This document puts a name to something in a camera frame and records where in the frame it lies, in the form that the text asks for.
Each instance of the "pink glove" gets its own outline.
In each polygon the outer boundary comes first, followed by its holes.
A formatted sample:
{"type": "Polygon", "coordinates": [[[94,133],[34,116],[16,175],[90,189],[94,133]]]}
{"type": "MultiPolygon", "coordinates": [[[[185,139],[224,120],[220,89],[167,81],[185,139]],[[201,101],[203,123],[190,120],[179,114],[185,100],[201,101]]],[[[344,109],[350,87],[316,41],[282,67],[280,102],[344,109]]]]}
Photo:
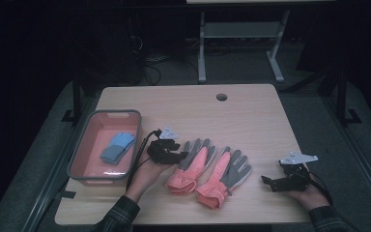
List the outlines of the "pink glove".
{"type": "Polygon", "coordinates": [[[198,138],[189,149],[189,141],[185,144],[188,155],[180,161],[174,174],[165,182],[165,186],[174,195],[184,195],[194,191],[197,178],[211,163],[215,155],[215,146],[210,147],[210,139],[205,139],[203,145],[198,138]]]}
{"type": "Polygon", "coordinates": [[[230,150],[225,148],[210,179],[196,189],[198,201],[211,209],[221,208],[225,198],[248,178],[252,170],[250,165],[246,165],[247,157],[242,157],[240,150],[232,156],[230,150]]]}

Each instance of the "sleeve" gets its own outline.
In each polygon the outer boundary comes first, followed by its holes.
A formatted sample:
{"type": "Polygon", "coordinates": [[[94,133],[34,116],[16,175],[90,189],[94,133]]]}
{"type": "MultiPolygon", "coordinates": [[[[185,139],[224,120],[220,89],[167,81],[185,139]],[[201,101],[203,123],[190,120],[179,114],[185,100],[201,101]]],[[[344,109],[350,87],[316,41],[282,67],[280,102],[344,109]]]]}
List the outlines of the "sleeve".
{"type": "Polygon", "coordinates": [[[324,206],[309,211],[315,232],[345,232],[348,226],[331,206],[324,206]]]}
{"type": "Polygon", "coordinates": [[[139,211],[140,207],[134,201],[126,196],[122,196],[107,212],[103,220],[94,225],[90,231],[131,231],[132,222],[139,211]]]}

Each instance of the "glove cuff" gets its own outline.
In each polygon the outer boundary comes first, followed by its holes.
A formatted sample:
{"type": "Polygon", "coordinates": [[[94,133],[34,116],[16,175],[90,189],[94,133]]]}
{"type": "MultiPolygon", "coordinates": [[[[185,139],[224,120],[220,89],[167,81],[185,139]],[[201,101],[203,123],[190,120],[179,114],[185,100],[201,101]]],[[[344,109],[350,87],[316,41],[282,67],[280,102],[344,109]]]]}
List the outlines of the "glove cuff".
{"type": "Polygon", "coordinates": [[[165,182],[165,186],[174,195],[185,195],[195,190],[198,174],[177,169],[165,182]]]}
{"type": "Polygon", "coordinates": [[[210,179],[206,184],[196,189],[198,201],[211,209],[220,209],[228,196],[227,187],[219,180],[210,179]]]}

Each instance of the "glove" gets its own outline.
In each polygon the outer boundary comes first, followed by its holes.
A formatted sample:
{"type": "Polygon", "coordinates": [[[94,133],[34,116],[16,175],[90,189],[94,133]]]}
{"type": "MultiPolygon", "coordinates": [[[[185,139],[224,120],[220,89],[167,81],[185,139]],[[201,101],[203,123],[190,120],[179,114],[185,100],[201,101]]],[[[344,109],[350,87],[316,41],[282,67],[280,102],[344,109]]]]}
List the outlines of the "glove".
{"type": "Polygon", "coordinates": [[[110,164],[118,164],[134,143],[134,136],[128,132],[119,132],[109,142],[108,146],[101,153],[100,158],[110,164]]]}
{"type": "Polygon", "coordinates": [[[194,191],[197,178],[210,165],[215,155],[215,146],[210,147],[210,139],[205,139],[201,145],[198,138],[191,149],[190,142],[185,144],[184,151],[188,152],[181,160],[174,174],[165,182],[165,186],[174,195],[184,195],[194,191]]]}
{"type": "Polygon", "coordinates": [[[210,179],[196,189],[198,201],[211,209],[221,208],[225,198],[231,191],[241,185],[249,176],[252,169],[247,165],[246,156],[241,156],[237,150],[231,156],[230,148],[226,147],[221,158],[215,165],[210,179]]]}

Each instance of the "pink plastic tub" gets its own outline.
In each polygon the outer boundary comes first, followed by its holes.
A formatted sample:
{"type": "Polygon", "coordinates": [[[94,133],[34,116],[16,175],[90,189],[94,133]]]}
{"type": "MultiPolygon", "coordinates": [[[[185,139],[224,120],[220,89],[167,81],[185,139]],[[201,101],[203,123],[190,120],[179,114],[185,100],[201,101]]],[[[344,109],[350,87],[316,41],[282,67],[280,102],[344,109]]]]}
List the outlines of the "pink plastic tub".
{"type": "Polygon", "coordinates": [[[141,139],[141,115],[136,110],[98,110],[93,112],[74,149],[68,174],[85,186],[113,185],[129,173],[137,144],[141,139]],[[118,132],[129,132],[135,137],[117,165],[105,163],[100,155],[110,139],[118,132]]]}

